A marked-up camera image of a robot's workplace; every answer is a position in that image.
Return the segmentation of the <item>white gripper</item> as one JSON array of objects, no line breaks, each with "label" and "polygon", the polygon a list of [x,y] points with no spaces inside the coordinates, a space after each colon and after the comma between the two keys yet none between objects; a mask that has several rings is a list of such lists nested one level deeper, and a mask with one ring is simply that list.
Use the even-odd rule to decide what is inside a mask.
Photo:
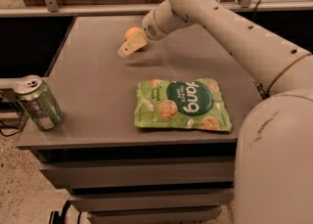
[{"label": "white gripper", "polygon": [[165,0],[144,16],[142,29],[146,34],[143,31],[134,33],[128,40],[125,40],[117,53],[120,57],[125,58],[145,47],[148,44],[148,38],[157,41],[177,29],[192,24],[188,19],[184,19],[175,13],[169,0]]}]

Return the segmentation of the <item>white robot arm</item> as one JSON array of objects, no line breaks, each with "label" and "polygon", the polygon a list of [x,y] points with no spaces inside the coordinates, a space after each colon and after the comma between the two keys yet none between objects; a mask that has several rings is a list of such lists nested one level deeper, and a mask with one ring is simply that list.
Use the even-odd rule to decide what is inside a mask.
[{"label": "white robot arm", "polygon": [[313,224],[311,52],[219,0],[165,0],[126,30],[118,54],[193,24],[229,53],[257,95],[238,131],[234,224]]}]

